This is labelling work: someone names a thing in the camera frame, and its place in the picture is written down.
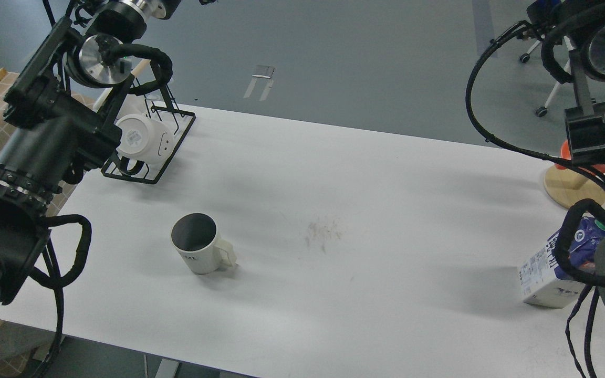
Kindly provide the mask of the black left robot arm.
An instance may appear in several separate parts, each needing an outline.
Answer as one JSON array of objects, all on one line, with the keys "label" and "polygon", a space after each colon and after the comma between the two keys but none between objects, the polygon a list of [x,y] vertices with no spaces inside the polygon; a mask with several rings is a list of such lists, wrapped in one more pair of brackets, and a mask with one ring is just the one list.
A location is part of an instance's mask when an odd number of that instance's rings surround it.
[{"label": "black left robot arm", "polygon": [[166,92],[171,58],[137,44],[149,17],[170,19],[179,1],[70,1],[3,100],[15,131],[0,152],[0,305],[12,303],[27,278],[53,291],[57,328],[34,377],[57,359],[64,288],[81,275],[91,223],[81,215],[49,217],[49,204],[84,173],[116,154],[116,116],[128,95]]}]

